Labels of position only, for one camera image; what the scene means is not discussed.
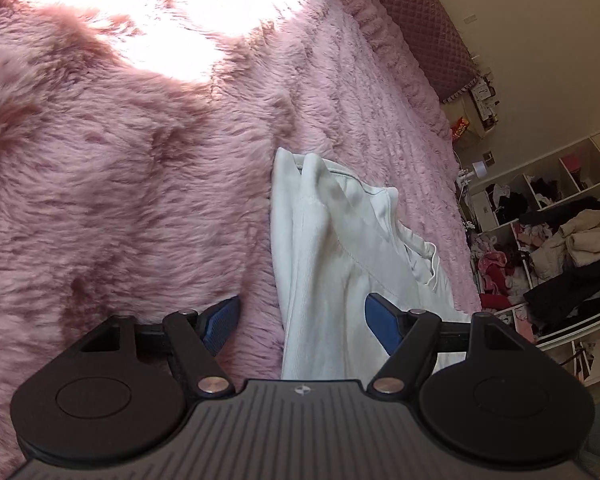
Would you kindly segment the white open wardrobe shelf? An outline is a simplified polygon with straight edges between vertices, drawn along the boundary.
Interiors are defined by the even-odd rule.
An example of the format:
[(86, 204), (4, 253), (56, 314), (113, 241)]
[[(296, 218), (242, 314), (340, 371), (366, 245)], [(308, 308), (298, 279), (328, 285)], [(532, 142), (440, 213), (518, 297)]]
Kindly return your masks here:
[(483, 307), (600, 382), (600, 133), (475, 184), (464, 207)]

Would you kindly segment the red snack bag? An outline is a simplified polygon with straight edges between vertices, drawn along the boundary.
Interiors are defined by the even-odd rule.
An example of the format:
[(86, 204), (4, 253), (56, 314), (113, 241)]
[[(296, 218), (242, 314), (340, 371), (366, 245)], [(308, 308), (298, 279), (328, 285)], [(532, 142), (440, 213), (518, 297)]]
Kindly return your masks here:
[(465, 134), (470, 131), (470, 121), (465, 116), (460, 116), (451, 125), (452, 142), (458, 142)]

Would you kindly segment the white bedside lamp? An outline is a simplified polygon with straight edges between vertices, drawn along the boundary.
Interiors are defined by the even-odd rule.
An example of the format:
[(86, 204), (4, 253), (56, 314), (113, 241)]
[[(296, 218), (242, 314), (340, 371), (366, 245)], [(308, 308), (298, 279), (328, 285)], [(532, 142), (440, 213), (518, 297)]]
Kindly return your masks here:
[(470, 182), (472, 179), (483, 179), (487, 174), (488, 168), (486, 168), (486, 164), (482, 160), (479, 160), (478, 162), (473, 162), (470, 167), (460, 170), (458, 178), (462, 182)]

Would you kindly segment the pink fluffy bed blanket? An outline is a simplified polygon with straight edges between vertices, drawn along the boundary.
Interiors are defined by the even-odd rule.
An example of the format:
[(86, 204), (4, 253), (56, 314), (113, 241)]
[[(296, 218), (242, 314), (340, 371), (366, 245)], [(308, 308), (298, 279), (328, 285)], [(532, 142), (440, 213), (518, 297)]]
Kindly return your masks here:
[(0, 479), (15, 388), (114, 313), (238, 295), (222, 365), (277, 376), (278, 148), (396, 188), (478, 308), (449, 123), (379, 0), (0, 0)]

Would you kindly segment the white Nevada sweatshirt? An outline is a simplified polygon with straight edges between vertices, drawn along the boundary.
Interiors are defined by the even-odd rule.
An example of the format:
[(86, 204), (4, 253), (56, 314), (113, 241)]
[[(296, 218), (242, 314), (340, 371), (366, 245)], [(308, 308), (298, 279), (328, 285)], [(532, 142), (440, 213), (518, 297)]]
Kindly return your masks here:
[(398, 219), (396, 188), (364, 183), (315, 154), (281, 148), (274, 159), (271, 252), (285, 331), (285, 380), (368, 384), (388, 352), (368, 327), (377, 292), (402, 310), (467, 322), (435, 244)]

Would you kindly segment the purple quilted headboard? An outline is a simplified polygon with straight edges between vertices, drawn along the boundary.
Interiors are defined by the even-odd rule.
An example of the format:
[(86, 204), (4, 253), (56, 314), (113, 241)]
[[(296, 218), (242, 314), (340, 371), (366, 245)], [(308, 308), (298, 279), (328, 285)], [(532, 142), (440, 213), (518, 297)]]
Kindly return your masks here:
[(468, 47), (440, 0), (379, 0), (398, 25), (441, 102), (455, 100), (478, 80)]

